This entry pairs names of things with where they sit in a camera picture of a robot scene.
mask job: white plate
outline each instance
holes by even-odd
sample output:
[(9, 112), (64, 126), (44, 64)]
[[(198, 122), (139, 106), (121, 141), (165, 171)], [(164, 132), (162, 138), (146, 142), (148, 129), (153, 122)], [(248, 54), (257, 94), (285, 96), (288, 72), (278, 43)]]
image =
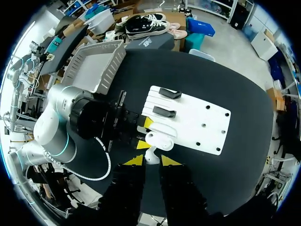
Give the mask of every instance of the white plate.
[[(186, 94), (172, 100), (159, 94), (159, 90), (158, 86), (150, 88), (142, 115), (174, 128), (178, 135), (177, 138), (173, 137), (175, 144), (220, 155), (228, 133), (231, 112)], [(176, 111), (176, 117), (167, 118), (153, 113), (154, 106)]]

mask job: metal tray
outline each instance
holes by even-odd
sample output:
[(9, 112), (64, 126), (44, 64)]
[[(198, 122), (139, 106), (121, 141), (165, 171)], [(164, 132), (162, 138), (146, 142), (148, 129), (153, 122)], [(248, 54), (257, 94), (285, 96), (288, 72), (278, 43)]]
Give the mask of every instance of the metal tray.
[(106, 95), (125, 55), (123, 40), (82, 47), (70, 61), (62, 84)]

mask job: black handle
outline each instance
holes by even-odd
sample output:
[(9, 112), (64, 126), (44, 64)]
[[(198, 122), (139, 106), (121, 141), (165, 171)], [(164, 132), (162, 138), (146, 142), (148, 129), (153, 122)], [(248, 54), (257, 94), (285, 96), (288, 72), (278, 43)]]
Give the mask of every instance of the black handle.
[(177, 91), (176, 93), (174, 93), (174, 92), (169, 91), (165, 88), (160, 88), (159, 94), (164, 95), (164, 96), (174, 100), (174, 99), (179, 99), (182, 95), (182, 92)]
[(169, 111), (164, 108), (157, 107), (157, 106), (154, 106), (154, 109), (152, 110), (152, 112), (162, 115), (162, 116), (165, 116), (167, 118), (174, 118), (177, 113), (176, 111)]

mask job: concrete floor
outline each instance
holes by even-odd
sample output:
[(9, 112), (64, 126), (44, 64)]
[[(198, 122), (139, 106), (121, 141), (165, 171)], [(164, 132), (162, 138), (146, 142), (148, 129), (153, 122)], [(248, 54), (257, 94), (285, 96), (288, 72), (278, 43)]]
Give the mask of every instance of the concrete floor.
[[(157, 3), (148, 2), (140, 6), (140, 9), (156, 8), (158, 3), (160, 3), (160, 1)], [(215, 29), (214, 37), (205, 37), (200, 48), (201, 51), (212, 55), (217, 63), (247, 77), (263, 90), (273, 87), (273, 79), (270, 75), (268, 64), (258, 58), (250, 42), (241, 31), (235, 30), (224, 19), (215, 15), (211, 15), (200, 10), (192, 10), (192, 13), (193, 15), (197, 16), (197, 20), (209, 23)], [(273, 136), (275, 137), (277, 137), (277, 127), (275, 123), (276, 116), (277, 115), (275, 113), (273, 126)], [(278, 144), (279, 141), (271, 142), (268, 153), (270, 158), (274, 157), (273, 152), (277, 149)], [(289, 166), (287, 166), (287, 172), (296, 171), (294, 164), (287, 164), (289, 164)], [(272, 166), (269, 162), (265, 165), (262, 173), (267, 173), (269, 170), (274, 170), (275, 167), (276, 166)], [(75, 188), (79, 187), (81, 189), (80, 193), (75, 193), (74, 195), (80, 200), (83, 200), (86, 205), (97, 201), (97, 199), (101, 197), (99, 193), (89, 188), (87, 185), (81, 185), (80, 180), (75, 176), (69, 183), (71, 187), (74, 186)], [(159, 222), (163, 220), (163, 218), (160, 217), (152, 217), (151, 215), (143, 214), (139, 225), (155, 226), (157, 222), (154, 220), (154, 218)]]
[(215, 30), (213, 37), (205, 36), (201, 51), (213, 56), (217, 63), (247, 77), (263, 90), (273, 87), (268, 63), (257, 56), (240, 30), (210, 13), (195, 9), (192, 14), (197, 16), (197, 20), (211, 24)]

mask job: pink shoe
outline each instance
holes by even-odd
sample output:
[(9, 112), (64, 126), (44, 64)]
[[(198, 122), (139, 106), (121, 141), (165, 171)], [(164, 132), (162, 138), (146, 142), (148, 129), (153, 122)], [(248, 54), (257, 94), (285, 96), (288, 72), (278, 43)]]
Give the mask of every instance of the pink shoe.
[(178, 30), (181, 27), (179, 23), (170, 23), (170, 29)]
[(187, 32), (186, 31), (180, 31), (180, 30), (176, 30), (176, 29), (169, 29), (168, 33), (170, 33), (171, 35), (173, 35), (174, 40), (179, 40), (179, 39), (183, 39), (187, 36)]

